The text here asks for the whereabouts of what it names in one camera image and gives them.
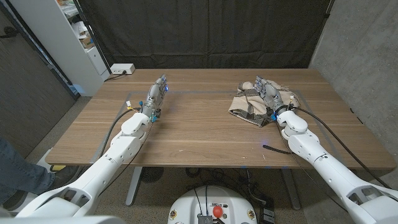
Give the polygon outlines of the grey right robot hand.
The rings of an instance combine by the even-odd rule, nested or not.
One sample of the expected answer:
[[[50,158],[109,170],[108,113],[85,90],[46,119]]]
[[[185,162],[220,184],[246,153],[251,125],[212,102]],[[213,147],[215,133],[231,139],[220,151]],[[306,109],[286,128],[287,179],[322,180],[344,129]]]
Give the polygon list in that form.
[[[266,106],[274,112],[275,116],[287,110],[287,105],[282,101],[279,90],[274,87],[270,81],[257,76],[254,88],[257,90]]]

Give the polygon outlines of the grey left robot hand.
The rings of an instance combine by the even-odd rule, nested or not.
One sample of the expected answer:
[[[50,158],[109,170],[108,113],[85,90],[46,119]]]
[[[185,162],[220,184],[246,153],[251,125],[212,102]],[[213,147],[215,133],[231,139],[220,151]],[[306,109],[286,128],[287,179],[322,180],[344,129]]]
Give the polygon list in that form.
[[[141,113],[148,116],[152,122],[160,116],[162,102],[168,90],[165,74],[162,74],[150,87],[146,100],[141,106]]]

